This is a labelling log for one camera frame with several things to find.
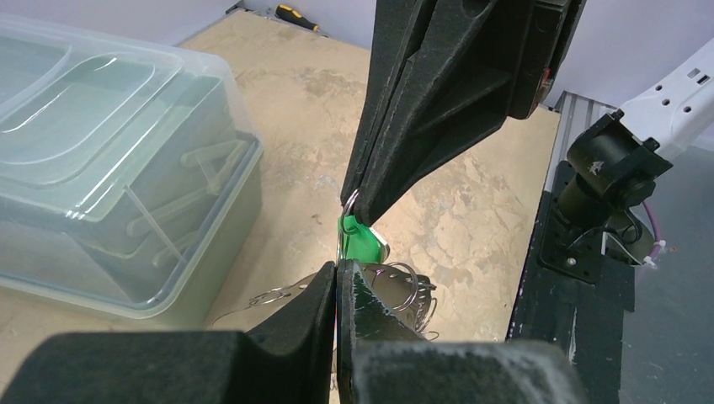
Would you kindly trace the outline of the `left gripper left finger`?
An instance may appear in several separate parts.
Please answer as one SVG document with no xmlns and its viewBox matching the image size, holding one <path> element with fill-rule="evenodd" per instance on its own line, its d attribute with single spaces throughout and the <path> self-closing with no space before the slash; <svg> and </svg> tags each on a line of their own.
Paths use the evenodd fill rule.
<svg viewBox="0 0 714 404">
<path fill-rule="evenodd" d="M 336 268 L 246 332 L 71 332 L 21 364 L 4 403 L 326 403 Z"/>
</svg>

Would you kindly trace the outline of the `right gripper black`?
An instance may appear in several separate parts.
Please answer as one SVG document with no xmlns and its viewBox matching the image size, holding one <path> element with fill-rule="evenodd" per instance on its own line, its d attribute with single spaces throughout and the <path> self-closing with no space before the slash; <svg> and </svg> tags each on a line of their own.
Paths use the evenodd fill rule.
<svg viewBox="0 0 714 404">
<path fill-rule="evenodd" d="M 407 60 L 353 209 L 374 224 L 421 178 L 546 99 L 584 0 L 435 1 Z"/>
</svg>

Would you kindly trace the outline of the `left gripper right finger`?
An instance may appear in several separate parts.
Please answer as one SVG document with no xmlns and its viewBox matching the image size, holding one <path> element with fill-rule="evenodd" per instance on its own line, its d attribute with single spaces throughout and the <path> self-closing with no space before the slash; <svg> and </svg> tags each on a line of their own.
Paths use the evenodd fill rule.
<svg viewBox="0 0 714 404">
<path fill-rule="evenodd" d="M 361 263 L 337 269 L 342 403 L 584 403 L 577 372 L 549 343 L 433 343 L 376 296 Z"/>
</svg>

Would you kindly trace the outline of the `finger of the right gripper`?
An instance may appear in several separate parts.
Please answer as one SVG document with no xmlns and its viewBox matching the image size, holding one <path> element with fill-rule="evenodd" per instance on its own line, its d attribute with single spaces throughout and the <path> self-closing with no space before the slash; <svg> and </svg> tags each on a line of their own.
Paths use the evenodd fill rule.
<svg viewBox="0 0 714 404">
<path fill-rule="evenodd" d="M 344 178 L 341 203 L 351 210 L 365 193 L 365 173 L 406 60 L 423 43 L 435 1 L 378 1 L 370 70 L 358 130 Z"/>
</svg>

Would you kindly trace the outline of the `metal key organizer plate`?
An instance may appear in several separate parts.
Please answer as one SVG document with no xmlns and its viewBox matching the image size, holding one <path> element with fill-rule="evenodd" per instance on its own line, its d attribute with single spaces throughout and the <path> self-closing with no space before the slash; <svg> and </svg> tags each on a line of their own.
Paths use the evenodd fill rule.
<svg viewBox="0 0 714 404">
<path fill-rule="evenodd" d="M 431 295 L 436 286 L 427 276 L 418 275 L 409 265 L 398 262 L 369 263 L 362 272 L 376 297 L 389 306 L 403 323 L 421 336 L 439 336 L 437 332 L 426 330 L 437 306 L 437 299 Z M 315 274 L 310 274 L 294 284 L 256 295 L 244 307 L 217 317 L 211 327 L 247 331 L 294 300 L 315 277 Z"/>
</svg>

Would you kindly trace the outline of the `green capped key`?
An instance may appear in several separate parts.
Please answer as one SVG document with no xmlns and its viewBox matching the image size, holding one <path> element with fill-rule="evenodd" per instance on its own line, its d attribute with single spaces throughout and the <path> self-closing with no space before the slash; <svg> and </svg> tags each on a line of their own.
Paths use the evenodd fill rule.
<svg viewBox="0 0 714 404">
<path fill-rule="evenodd" d="M 362 263 L 384 263 L 387 260 L 391 249 L 378 232 L 359 223 L 354 215 L 348 215 L 344 224 L 349 242 L 346 259 L 356 259 Z"/>
</svg>

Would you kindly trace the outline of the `metal split keyring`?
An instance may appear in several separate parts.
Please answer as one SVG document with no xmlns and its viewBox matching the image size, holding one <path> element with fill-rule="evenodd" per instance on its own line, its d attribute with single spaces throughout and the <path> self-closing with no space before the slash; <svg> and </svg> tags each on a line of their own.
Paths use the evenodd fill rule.
<svg viewBox="0 0 714 404">
<path fill-rule="evenodd" d="M 347 201 L 343 204 L 341 214 L 338 218 L 338 232 L 337 232 L 337 249 L 336 249 L 336 259 L 335 263 L 340 263 L 341 260 L 346 259 L 346 250 L 348 249 L 349 242 L 347 241 L 348 232 L 346 231 L 346 225 L 344 224 L 345 218 L 352 213 L 354 203 L 359 196 L 359 189 L 355 189 L 352 194 L 347 198 Z"/>
</svg>

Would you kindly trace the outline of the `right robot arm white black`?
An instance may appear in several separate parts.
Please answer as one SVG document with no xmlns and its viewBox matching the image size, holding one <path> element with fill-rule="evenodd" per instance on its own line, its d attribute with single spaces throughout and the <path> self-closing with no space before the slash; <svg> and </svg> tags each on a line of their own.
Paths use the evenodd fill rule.
<svg viewBox="0 0 714 404">
<path fill-rule="evenodd" d="M 380 1 L 365 106 L 342 188 L 363 225 L 414 184 L 530 116 L 577 25 L 580 2 Z M 559 200 L 589 230 L 650 196 L 657 177 L 713 123 L 713 44 L 602 116 L 569 148 Z"/>
</svg>

